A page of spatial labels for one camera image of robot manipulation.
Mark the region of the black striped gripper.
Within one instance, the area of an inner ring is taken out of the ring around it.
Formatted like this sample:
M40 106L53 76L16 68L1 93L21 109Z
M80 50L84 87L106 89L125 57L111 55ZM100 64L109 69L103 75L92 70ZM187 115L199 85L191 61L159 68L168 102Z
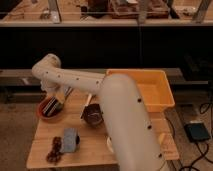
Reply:
M53 97L42 109L42 112L45 117L52 117L57 111L60 111L61 109L62 104L55 97Z

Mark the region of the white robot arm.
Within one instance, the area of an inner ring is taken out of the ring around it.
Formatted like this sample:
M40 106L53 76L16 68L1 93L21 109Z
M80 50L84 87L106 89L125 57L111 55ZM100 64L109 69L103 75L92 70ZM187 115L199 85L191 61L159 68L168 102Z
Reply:
M42 89L67 85L98 97L102 116L120 171L169 171L135 81L125 74L105 75L62 69L48 54L32 67Z

